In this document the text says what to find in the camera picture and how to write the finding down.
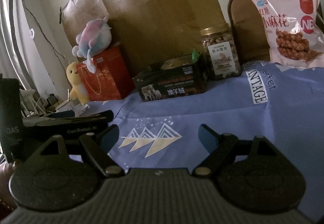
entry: red box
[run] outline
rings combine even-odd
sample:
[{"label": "red box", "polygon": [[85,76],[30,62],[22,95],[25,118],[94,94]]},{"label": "red box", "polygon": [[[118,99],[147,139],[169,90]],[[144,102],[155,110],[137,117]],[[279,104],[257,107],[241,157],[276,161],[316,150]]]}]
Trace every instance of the red box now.
[{"label": "red box", "polygon": [[91,101],[121,100],[135,89],[118,46],[93,57],[93,63],[97,68],[95,74],[85,64],[77,65]]}]

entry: red circle logo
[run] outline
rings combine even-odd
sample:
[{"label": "red circle logo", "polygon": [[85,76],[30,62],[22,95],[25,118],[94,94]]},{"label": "red circle logo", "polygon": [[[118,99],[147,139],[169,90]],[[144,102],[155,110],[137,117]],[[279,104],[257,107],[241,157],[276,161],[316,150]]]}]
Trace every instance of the red circle logo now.
[{"label": "red circle logo", "polygon": [[300,21],[300,26],[306,34],[311,34],[314,32],[314,19],[311,16],[303,16]]}]

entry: plush toy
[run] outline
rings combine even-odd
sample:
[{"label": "plush toy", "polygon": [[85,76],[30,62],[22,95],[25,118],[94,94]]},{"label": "plush toy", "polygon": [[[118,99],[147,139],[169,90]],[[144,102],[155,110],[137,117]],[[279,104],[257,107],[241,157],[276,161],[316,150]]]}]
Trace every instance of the plush toy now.
[{"label": "plush toy", "polygon": [[76,37],[78,46],[72,49],[74,56],[86,58],[84,63],[91,73],[96,73],[92,57],[103,52],[111,42],[110,27],[107,22],[107,16],[104,19],[89,21],[82,34]]},{"label": "plush toy", "polygon": [[85,86],[81,81],[80,74],[77,71],[77,64],[78,62],[72,62],[69,66],[67,66],[66,75],[67,79],[72,85],[70,98],[72,100],[78,98],[80,103],[84,106],[88,101],[90,101],[90,98],[88,92],[85,89]]}]

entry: plastic jar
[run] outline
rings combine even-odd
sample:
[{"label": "plastic jar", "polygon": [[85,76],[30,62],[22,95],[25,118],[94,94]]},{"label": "plastic jar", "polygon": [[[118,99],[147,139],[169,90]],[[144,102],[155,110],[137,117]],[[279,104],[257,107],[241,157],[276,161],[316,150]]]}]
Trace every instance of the plastic jar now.
[{"label": "plastic jar", "polygon": [[204,56],[211,80],[237,77],[241,66],[228,24],[222,27],[210,27],[200,31],[204,47]]}]

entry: pink snack bag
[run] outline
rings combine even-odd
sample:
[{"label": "pink snack bag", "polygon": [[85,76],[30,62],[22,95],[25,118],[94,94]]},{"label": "pink snack bag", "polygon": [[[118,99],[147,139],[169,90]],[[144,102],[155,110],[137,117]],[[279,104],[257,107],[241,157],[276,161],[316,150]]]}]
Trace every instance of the pink snack bag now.
[{"label": "pink snack bag", "polygon": [[320,0],[252,0],[262,16],[270,61],[324,67],[324,35],[315,25]]}]

